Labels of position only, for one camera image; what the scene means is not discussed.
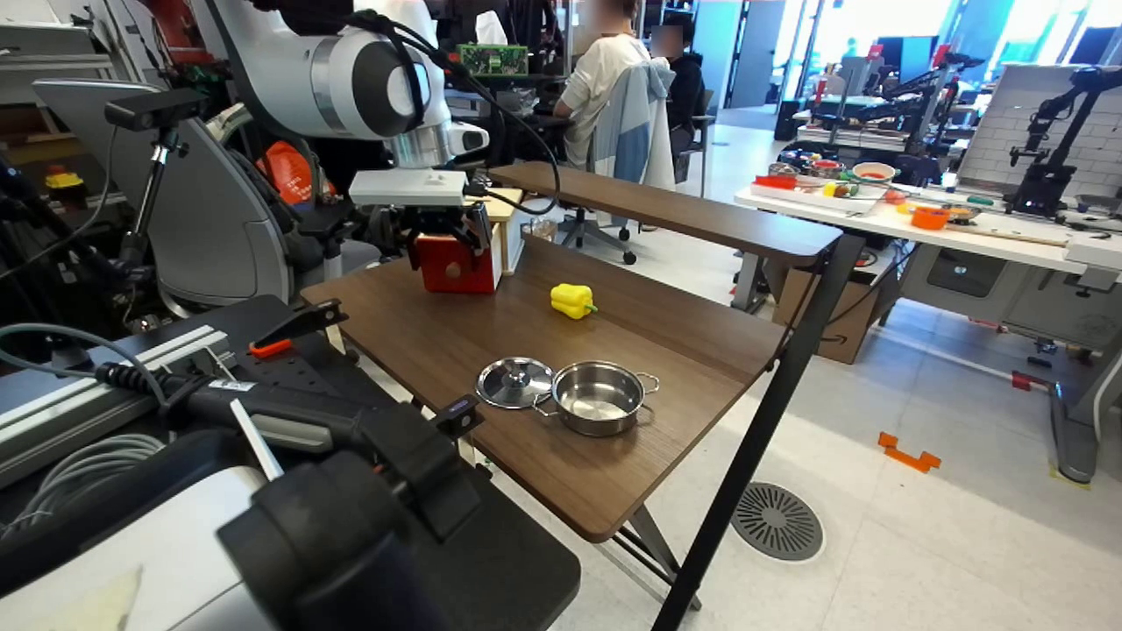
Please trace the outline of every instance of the table surface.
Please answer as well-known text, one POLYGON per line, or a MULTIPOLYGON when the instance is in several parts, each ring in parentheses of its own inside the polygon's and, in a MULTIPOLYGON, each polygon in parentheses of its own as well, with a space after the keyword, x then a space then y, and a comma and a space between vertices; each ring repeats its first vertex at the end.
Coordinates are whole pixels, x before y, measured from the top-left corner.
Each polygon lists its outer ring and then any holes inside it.
POLYGON ((345 333, 420 404, 475 394, 499 359, 549 369, 603 359, 657 374, 657 420, 621 438, 583 438, 537 409, 491 409, 470 441, 549 505, 578 535, 609 540, 659 480, 705 438, 773 360, 783 326, 644 281, 571 250, 527 241, 520 272, 499 296, 428 296, 388 263, 304 291, 341 297, 345 333), (595 312, 583 322, 549 312, 549 288, 589 283, 595 312))
POLYGON ((945 230, 922 230, 909 222, 909 214, 893 209, 888 202, 869 202, 874 206, 869 214, 846 214, 838 206, 814 202, 814 195, 805 195, 805 201, 775 195, 775 194, 761 194, 755 185, 744 185, 735 194, 735 202, 790 214, 790 218, 824 222, 824 226, 838 226, 838 228, 945 244, 945 250, 956 250, 956 254, 1009 258, 1009 263, 1040 265, 1040 271, 1061 271, 1061 272, 1088 271, 1084 263, 1067 258, 1068 228, 1053 226, 1045 218, 978 214, 976 228, 949 226, 945 230))
MULTIPOLYGON (((838 239, 838 230, 824 226, 790 222, 775 214, 744 214, 744 206, 734 206, 734 202, 603 179, 583 168, 557 168, 557 173, 560 173, 557 195, 566 202, 624 214, 643 226, 659 226, 705 241, 790 258, 797 265, 818 258, 838 239)), ((554 173, 548 161, 514 161, 514 164, 486 168, 486 177, 493 182, 505 182, 527 194, 554 194, 554 173)))

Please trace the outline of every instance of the person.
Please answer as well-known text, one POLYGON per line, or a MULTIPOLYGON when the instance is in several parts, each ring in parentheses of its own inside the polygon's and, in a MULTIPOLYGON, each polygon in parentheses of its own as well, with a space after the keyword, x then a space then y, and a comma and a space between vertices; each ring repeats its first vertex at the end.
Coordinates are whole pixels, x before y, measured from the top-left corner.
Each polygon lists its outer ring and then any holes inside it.
POLYGON ((671 118, 671 156, 673 156, 673 182, 685 182, 692 173, 692 143, 694 143, 694 117, 705 117, 705 77, 703 56, 694 46, 694 19, 671 15, 662 21, 659 56, 668 56, 673 69, 668 118, 671 118))
POLYGON ((583 54, 566 82, 560 97, 554 103, 554 117, 567 118, 566 161, 578 168, 589 164, 589 142, 609 88, 627 67, 650 64, 650 54, 632 28, 636 6, 638 0, 595 0, 600 38, 583 54))

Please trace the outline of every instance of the black metal frame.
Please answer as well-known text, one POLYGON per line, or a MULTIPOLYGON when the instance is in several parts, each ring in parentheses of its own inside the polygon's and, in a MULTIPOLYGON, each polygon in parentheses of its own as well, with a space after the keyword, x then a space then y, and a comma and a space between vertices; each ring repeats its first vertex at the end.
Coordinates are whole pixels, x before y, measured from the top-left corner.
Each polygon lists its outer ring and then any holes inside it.
POLYGON ((818 291, 811 296, 811 305, 804 312, 804 319, 797 322, 797 333, 790 336, 790 344, 777 351, 777 372, 721 476, 721 486, 714 492, 705 524, 692 542, 686 562, 679 563, 671 597, 662 601, 662 610, 657 617, 657 629, 679 629, 685 615, 692 610, 699 587, 714 559, 714 548, 721 542, 734 514, 735 514, 735 501, 744 499, 752 476, 758 472, 769 441, 818 351, 818 341, 824 336, 832 312, 846 291, 850 271, 856 263, 856 255, 864 254, 864 239, 856 236, 841 236, 841 241, 835 241, 828 265, 824 265, 824 281, 818 283, 818 291))

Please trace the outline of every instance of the orange object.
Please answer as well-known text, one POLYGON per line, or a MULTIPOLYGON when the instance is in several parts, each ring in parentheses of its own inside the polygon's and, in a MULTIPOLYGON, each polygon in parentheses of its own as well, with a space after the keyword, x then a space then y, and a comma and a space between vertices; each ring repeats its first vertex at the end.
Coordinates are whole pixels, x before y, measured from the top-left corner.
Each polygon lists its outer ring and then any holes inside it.
POLYGON ((273 179, 273 189, 289 206, 311 201, 311 164, 289 142, 271 143, 257 164, 273 179))
POLYGON ((922 230, 945 230, 948 222, 949 222, 948 206, 914 206, 912 209, 912 226, 922 228, 922 230))
POLYGON ((899 459, 899 463, 905 463, 905 465, 912 465, 912 469, 920 469, 920 472, 934 472, 934 469, 940 469, 940 455, 934 455, 934 454, 920 454, 920 455, 912 455, 912 454, 902 454, 899 444, 902 444, 902 438, 899 436, 888 436, 888 430, 881 430, 878 436, 878 444, 884 450, 884 455, 890 455, 890 459, 899 459))

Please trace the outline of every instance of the wooden table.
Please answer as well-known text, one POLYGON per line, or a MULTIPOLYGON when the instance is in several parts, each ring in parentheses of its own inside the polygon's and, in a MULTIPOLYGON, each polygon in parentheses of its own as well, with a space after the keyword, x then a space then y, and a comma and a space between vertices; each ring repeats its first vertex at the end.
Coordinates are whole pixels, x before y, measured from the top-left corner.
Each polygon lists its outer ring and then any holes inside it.
POLYGON ((621 526, 632 524, 638 549, 659 568, 644 563, 671 583, 657 629, 678 629, 841 297, 859 244, 851 239, 838 244, 838 228, 752 214, 578 168, 560 168, 554 185, 554 173, 545 161, 491 168, 491 179, 783 263, 822 263, 832 254, 832 265, 784 346, 777 346, 783 330, 775 322, 533 239, 520 271, 491 297, 426 296, 420 277, 402 263, 304 291, 311 300, 341 297, 350 316, 345 333, 431 406, 475 394, 482 369, 507 354, 530 354, 549 369, 578 359, 609 359, 657 374, 662 382, 659 395, 651 395, 657 420, 624 438, 578 438, 537 414, 485 409, 485 426, 470 430, 470 441, 585 540, 613 533, 627 540, 632 530, 621 526), (548 291, 560 281, 592 283, 600 312, 585 322, 549 312, 548 291), (703 520, 686 562, 678 563, 643 501, 775 354, 775 380, 703 520))
MULTIPOLYGON (((500 168, 486 168, 486 177, 511 189, 554 195, 554 173, 548 161, 500 164, 500 168)), ((797 265, 818 258, 838 239, 838 228, 752 214, 734 202, 685 195, 673 189, 600 179, 583 168, 560 164, 557 177, 560 177, 557 201, 566 202, 600 206, 609 214, 636 218, 643 226, 659 226, 679 236, 694 236, 694 239, 744 250, 755 255, 775 255, 797 265)))
POLYGON ((578 535, 609 540, 773 360, 783 330, 600 258, 530 239, 499 296, 428 296, 406 263, 304 291, 341 297, 345 333, 428 406, 475 394, 499 359, 549 369, 583 359, 657 374, 657 420, 624 438, 583 438, 537 409, 482 406, 470 441, 549 505, 578 535), (549 312, 549 288, 592 283, 595 316, 549 312))

